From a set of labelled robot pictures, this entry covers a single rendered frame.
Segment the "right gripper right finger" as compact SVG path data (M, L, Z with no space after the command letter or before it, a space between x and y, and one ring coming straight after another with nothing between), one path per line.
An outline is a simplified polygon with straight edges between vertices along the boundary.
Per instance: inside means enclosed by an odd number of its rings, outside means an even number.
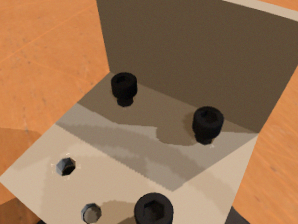
M250 224L244 217L242 217L233 206L227 216L225 224Z

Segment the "beige l-shaped bracket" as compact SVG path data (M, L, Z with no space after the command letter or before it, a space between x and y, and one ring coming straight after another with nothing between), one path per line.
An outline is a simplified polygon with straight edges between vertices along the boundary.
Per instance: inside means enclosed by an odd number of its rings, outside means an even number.
M298 11L259 0L96 0L109 73L1 176L46 224L136 224L156 192L172 224L224 224L258 135L298 66ZM137 79L131 106L111 79ZM223 113L203 145L193 114ZM75 165L62 176L66 166Z

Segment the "black socket head screw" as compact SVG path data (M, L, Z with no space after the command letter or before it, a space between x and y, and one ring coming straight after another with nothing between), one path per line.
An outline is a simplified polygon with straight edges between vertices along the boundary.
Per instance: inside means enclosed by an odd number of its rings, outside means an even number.
M142 196L134 208L136 224L172 224L173 205L160 193L148 193Z
M218 109L210 106L197 109L192 123L197 142L211 144L212 139L220 134L223 122L223 114Z
M128 72L116 74L111 79L112 93L119 99L119 105L122 107L131 106L133 97L137 94L137 79Z

